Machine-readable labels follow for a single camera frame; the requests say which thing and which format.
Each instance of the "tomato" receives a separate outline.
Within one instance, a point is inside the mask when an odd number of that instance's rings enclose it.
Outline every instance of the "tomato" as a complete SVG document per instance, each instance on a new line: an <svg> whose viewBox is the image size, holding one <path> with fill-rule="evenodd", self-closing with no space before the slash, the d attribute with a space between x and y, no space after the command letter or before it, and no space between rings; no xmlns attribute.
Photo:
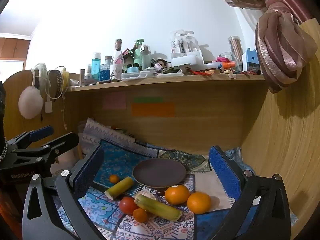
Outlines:
<svg viewBox="0 0 320 240"><path fill-rule="evenodd" d="M119 209L121 212L127 215L132 215L132 213L139 208L132 197L123 197L123 199L120 201Z"/></svg>

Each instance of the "white fur pom pom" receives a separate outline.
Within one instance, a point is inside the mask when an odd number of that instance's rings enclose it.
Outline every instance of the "white fur pom pom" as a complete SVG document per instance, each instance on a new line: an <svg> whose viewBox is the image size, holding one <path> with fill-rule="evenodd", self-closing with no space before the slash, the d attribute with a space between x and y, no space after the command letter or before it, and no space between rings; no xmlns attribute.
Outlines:
<svg viewBox="0 0 320 240"><path fill-rule="evenodd" d="M35 87L27 87L20 95L18 107L20 114L26 119L32 119L40 114L43 99Z"/></svg>

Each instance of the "silver screw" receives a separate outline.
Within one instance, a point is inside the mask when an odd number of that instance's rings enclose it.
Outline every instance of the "silver screw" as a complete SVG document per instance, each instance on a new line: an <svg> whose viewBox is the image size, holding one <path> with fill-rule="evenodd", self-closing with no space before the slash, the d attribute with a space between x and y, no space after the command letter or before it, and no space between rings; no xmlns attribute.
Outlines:
<svg viewBox="0 0 320 240"><path fill-rule="evenodd" d="M68 176L69 175L69 171L68 170L65 170L63 172L61 172L61 176L62 177L65 177L65 176Z"/></svg>
<svg viewBox="0 0 320 240"><path fill-rule="evenodd" d="M275 174L274 177L275 177L276 180L281 180L282 179L279 174Z"/></svg>
<svg viewBox="0 0 320 240"><path fill-rule="evenodd" d="M35 174L35 175L32 176L33 180L37 180L38 178L39 178L39 174Z"/></svg>
<svg viewBox="0 0 320 240"><path fill-rule="evenodd" d="M244 171L244 174L247 176L247 177L251 177L253 175L252 171L250 170L245 170Z"/></svg>

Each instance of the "small orange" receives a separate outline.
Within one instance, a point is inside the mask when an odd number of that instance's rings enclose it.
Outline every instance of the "small orange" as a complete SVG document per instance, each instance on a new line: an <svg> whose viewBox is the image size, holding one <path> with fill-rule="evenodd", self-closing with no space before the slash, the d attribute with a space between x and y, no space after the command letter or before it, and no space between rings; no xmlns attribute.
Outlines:
<svg viewBox="0 0 320 240"><path fill-rule="evenodd" d="M190 191L185 185L169 187L164 194L165 200L171 205L179 205L187 201Z"/></svg>
<svg viewBox="0 0 320 240"><path fill-rule="evenodd" d="M190 195L187 206L195 214L203 214L209 211L211 207L211 198L208 194L195 192Z"/></svg>
<svg viewBox="0 0 320 240"><path fill-rule="evenodd" d="M144 223L144 222L146 222L146 221L148 220L148 214L147 214L147 212L146 212L144 209L142 209L142 208L137 208L137 209L133 212L132 216L133 216L134 219L135 219L137 222L139 222L139 223Z"/></svg>
<svg viewBox="0 0 320 240"><path fill-rule="evenodd" d="M110 175L109 181L113 184L117 184L120 181L120 178L118 175Z"/></svg>

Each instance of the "pink card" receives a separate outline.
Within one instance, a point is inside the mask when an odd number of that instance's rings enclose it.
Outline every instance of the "pink card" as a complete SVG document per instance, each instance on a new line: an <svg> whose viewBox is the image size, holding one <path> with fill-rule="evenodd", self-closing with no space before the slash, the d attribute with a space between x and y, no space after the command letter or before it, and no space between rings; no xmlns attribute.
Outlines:
<svg viewBox="0 0 320 240"><path fill-rule="evenodd" d="M112 92L103 95L102 109L116 110L126 109L126 94L125 92Z"/></svg>

